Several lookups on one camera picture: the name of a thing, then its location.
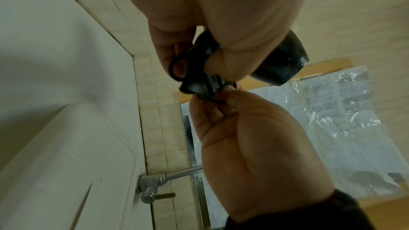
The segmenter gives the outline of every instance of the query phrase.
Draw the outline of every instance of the clear plastic wrap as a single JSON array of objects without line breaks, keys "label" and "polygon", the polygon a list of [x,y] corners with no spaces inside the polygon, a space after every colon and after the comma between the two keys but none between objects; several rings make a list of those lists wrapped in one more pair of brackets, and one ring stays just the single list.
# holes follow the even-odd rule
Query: clear plastic wrap
[{"label": "clear plastic wrap", "polygon": [[[374,112],[372,89],[366,67],[357,67],[249,92],[284,107],[301,123],[337,189],[366,198],[401,192],[391,175],[409,173]],[[192,137],[200,164],[201,144],[193,128]],[[204,188],[212,228],[222,227],[227,214],[210,187]]]}]

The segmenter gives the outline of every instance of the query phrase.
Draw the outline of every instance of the black sleeve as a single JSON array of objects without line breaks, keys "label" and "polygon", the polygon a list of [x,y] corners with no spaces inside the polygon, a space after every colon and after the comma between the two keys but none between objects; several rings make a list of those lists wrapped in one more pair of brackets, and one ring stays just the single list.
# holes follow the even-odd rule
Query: black sleeve
[{"label": "black sleeve", "polygon": [[273,213],[237,224],[230,217],[226,230],[241,229],[375,229],[358,203],[335,190],[326,201],[297,210]]}]

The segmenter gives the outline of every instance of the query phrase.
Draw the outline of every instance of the metal pipe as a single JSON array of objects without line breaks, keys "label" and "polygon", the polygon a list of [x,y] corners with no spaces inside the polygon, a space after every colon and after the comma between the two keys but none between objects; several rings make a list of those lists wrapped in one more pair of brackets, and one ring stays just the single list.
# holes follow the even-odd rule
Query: metal pipe
[{"label": "metal pipe", "polygon": [[185,177],[185,176],[188,176],[188,175],[192,175],[192,174],[195,174],[195,173],[201,173],[201,172],[203,172],[203,167],[202,167],[202,165],[196,165],[196,166],[193,166],[193,167],[190,167],[190,168],[186,168],[186,169],[182,169],[182,170],[179,170],[179,171],[175,171],[175,172],[168,172],[168,173],[166,173],[166,181],[170,181],[170,180],[174,180],[174,179],[177,179],[177,178],[181,178],[181,177]]}]

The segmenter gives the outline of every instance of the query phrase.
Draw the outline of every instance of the tiled wall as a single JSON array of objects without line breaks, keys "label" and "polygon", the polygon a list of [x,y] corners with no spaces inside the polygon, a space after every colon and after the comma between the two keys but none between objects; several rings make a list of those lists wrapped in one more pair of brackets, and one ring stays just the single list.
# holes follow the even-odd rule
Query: tiled wall
[{"label": "tiled wall", "polygon": [[[146,18],[129,0],[77,0],[134,56],[138,102],[149,174],[190,166],[178,84],[161,67],[149,37]],[[312,63],[351,57],[369,65],[378,114],[409,158],[409,0],[306,0],[293,30]],[[190,178],[172,181],[155,201],[155,227],[197,229]]]}]

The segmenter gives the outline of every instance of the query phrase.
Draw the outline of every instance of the hand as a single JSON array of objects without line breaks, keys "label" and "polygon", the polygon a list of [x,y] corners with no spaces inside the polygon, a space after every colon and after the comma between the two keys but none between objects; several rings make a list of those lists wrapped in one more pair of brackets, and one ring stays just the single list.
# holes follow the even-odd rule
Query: hand
[{"label": "hand", "polygon": [[282,107],[224,89],[226,104],[190,102],[206,178],[236,222],[305,207],[334,192],[301,125]]},{"label": "hand", "polygon": [[224,49],[207,60],[205,71],[234,82],[252,73],[281,43],[303,0],[132,2],[148,18],[152,41],[166,72],[171,60],[192,45],[196,27],[206,26]]}]

